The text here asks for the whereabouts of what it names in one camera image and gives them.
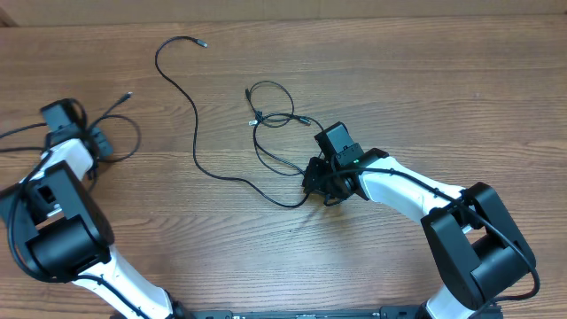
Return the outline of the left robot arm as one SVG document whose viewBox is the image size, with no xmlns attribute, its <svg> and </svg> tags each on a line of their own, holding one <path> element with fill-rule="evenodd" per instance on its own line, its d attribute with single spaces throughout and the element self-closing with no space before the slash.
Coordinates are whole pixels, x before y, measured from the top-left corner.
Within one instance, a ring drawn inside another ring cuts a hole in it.
<svg viewBox="0 0 567 319">
<path fill-rule="evenodd" d="M 118 252 L 110 222 L 82 180 L 97 180 L 113 148 L 74 98 L 42 108 L 48 128 L 39 164 L 1 192 L 1 217 L 18 267 L 37 281 L 72 283 L 123 318 L 184 318 L 183 306 Z"/>
</svg>

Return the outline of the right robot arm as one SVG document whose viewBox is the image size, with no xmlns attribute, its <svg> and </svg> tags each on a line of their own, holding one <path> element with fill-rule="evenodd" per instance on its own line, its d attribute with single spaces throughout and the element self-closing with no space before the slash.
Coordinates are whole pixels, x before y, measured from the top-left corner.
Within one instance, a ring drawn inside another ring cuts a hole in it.
<svg viewBox="0 0 567 319">
<path fill-rule="evenodd" d="M 387 205 L 422 225 L 443 281 L 420 305 L 383 306 L 381 318 L 501 318 L 504 291 L 526 275 L 533 288 L 514 296 L 526 300 L 540 290 L 531 247 L 495 189 L 440 183 L 403 167 L 377 148 L 364 151 L 337 122 L 317 135 L 322 157 L 304 175 L 307 194 L 326 206 L 353 195 Z"/>
</svg>

